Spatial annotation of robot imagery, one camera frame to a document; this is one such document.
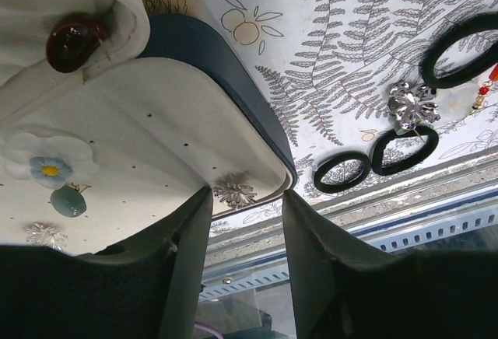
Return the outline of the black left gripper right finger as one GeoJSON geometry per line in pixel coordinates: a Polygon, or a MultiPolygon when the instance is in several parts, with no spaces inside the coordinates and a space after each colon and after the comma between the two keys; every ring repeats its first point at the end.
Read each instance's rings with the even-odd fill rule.
{"type": "Polygon", "coordinates": [[[299,338],[495,338],[497,254],[385,253],[295,191],[282,223],[299,338]]]}

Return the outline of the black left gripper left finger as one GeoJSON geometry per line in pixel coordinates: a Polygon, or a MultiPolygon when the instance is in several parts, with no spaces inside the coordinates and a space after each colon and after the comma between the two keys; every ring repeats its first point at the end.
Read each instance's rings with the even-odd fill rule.
{"type": "Polygon", "coordinates": [[[3,338],[189,338],[202,284],[213,197],[98,253],[1,248],[3,338]]]}

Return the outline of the cream and navy jewelry box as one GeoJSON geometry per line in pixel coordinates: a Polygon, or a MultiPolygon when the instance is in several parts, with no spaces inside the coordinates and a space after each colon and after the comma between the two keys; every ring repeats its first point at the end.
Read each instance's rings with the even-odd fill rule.
{"type": "Polygon", "coordinates": [[[254,188],[256,203],[229,208],[214,196],[212,217],[281,198],[296,183],[289,139],[246,65],[205,20],[150,14],[143,0],[1,0],[1,242],[29,244],[24,228],[55,224],[63,249],[102,250],[167,217],[204,186],[254,188]],[[55,71],[45,45],[65,17],[87,13],[110,37],[78,70],[55,71]],[[14,135],[68,136],[93,150],[99,173],[78,190],[87,210],[57,213],[54,190],[4,171],[14,135]]]}

